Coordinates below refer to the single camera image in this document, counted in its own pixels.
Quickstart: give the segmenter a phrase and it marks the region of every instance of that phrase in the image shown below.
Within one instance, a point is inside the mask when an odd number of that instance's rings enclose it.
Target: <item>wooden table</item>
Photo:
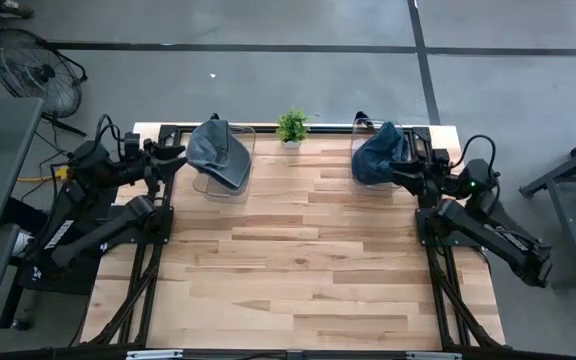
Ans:
[[[142,140],[157,139],[160,125],[134,130]],[[457,159],[455,127],[430,130],[433,147]],[[350,139],[311,135],[300,149],[286,150],[276,135],[258,134],[245,204],[206,201],[192,187],[196,170],[177,173],[149,347],[440,349],[427,258],[413,223],[416,198],[404,189],[387,197],[357,191]],[[117,202],[139,194],[144,184],[122,187]],[[122,245],[103,257],[82,341],[124,300],[134,251]],[[464,301],[503,343],[486,263],[471,249],[454,252]],[[457,339],[452,306],[447,313]]]

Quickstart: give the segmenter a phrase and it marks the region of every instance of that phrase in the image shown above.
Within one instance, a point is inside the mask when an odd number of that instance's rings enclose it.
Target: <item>fan stand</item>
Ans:
[[[83,137],[88,136],[88,134],[86,134],[85,132],[83,132],[83,131],[75,128],[75,127],[72,127],[72,126],[70,126],[70,125],[64,124],[64,123],[62,123],[61,121],[57,120],[59,117],[57,117],[57,113],[56,113],[56,112],[53,113],[52,116],[49,116],[49,115],[46,115],[46,114],[42,114],[41,117],[44,118],[44,119],[46,119],[46,120],[48,120],[48,121],[50,121],[53,125],[55,125],[55,127],[58,127],[58,128],[60,128],[60,129],[62,129],[62,130],[65,130],[65,131],[68,131],[68,132],[71,132],[71,133],[73,133],[73,134],[77,134],[77,135],[83,136]]]

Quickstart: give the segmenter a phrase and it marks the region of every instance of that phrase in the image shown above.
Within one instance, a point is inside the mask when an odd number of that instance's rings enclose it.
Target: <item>small green plant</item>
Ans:
[[[304,126],[306,121],[308,121],[308,116],[303,110],[291,108],[290,111],[281,115],[277,119],[279,123],[277,134],[281,141],[301,141],[308,137],[308,130]]]

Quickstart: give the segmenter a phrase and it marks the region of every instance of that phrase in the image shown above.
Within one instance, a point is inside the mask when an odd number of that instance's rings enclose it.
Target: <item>white pot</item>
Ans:
[[[283,144],[286,149],[296,149],[301,146],[301,141],[286,141]]]

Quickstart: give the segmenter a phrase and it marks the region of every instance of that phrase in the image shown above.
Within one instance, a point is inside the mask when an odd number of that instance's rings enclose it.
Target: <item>white label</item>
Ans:
[[[64,236],[66,231],[68,231],[68,229],[70,228],[70,225],[72,225],[72,223],[74,223],[74,222],[75,222],[74,220],[64,221],[64,223],[61,225],[59,230],[57,230],[55,235],[52,237],[52,239],[50,240],[50,242],[48,243],[48,245],[46,245],[46,247],[44,249],[54,248],[57,245],[57,243],[59,242],[59,240],[61,240],[61,237]]]

